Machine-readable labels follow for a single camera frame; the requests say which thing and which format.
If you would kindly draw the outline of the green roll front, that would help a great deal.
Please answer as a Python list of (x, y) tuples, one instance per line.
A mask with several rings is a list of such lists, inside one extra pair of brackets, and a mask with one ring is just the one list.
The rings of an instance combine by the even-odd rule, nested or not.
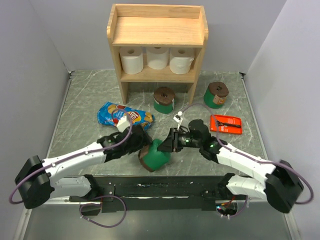
[(154, 172), (170, 161), (171, 153), (159, 151), (163, 141), (154, 139), (151, 144), (144, 146), (138, 153), (140, 164), (149, 172)]

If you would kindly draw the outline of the white paper roll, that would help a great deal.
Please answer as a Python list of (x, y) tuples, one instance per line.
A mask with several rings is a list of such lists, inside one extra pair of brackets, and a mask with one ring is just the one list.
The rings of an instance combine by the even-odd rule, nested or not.
[(154, 70), (162, 70), (168, 65), (169, 48), (168, 47), (147, 47), (146, 48), (147, 65)]
[(123, 46), (119, 49), (122, 69), (126, 74), (135, 75), (144, 68), (143, 49), (140, 46)]
[(174, 74), (187, 74), (195, 58), (195, 50), (189, 47), (172, 47), (169, 57), (169, 68)]

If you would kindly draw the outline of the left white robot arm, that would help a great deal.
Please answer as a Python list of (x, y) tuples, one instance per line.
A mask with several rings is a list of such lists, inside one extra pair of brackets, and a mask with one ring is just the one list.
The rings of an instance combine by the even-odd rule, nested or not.
[(14, 180), (20, 203), (26, 209), (34, 209), (59, 197), (78, 196), (94, 201), (103, 194), (95, 178), (90, 174), (72, 177), (72, 172), (120, 159), (151, 143), (152, 138), (143, 127), (134, 125), (65, 155), (45, 159), (32, 156)]

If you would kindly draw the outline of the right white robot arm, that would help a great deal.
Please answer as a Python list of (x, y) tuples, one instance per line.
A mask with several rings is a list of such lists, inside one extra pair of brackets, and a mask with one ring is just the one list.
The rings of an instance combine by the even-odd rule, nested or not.
[(237, 195), (259, 198), (266, 200), (277, 211), (289, 213), (304, 190), (298, 174), (288, 162), (272, 162), (241, 151), (212, 136), (201, 119), (192, 120), (188, 131), (172, 127), (157, 150), (177, 153), (183, 148), (197, 148), (205, 159), (245, 174), (239, 176), (231, 173), (223, 177), (218, 187), (223, 199)]

